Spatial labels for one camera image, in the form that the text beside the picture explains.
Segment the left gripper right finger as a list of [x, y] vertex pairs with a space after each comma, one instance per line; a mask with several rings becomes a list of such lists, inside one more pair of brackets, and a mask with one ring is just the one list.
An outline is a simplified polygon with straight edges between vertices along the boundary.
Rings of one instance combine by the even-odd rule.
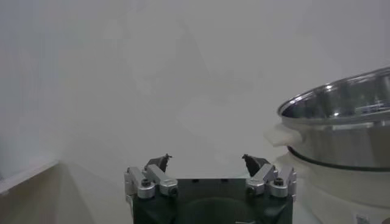
[[268, 192], [272, 197], [297, 197], [297, 172], [292, 166], [282, 166], [277, 169], [264, 158], [244, 154], [250, 177], [245, 180], [249, 195], [262, 195]]

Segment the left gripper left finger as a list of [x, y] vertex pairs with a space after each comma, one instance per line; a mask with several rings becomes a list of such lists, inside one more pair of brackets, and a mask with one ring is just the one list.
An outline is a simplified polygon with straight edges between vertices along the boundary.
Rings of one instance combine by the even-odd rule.
[[157, 192], [167, 197], [176, 197], [179, 182], [165, 173], [171, 158], [171, 155], [166, 154], [150, 159], [142, 169], [135, 166], [128, 167], [124, 172], [126, 197], [135, 195], [140, 199], [148, 200], [154, 198]]

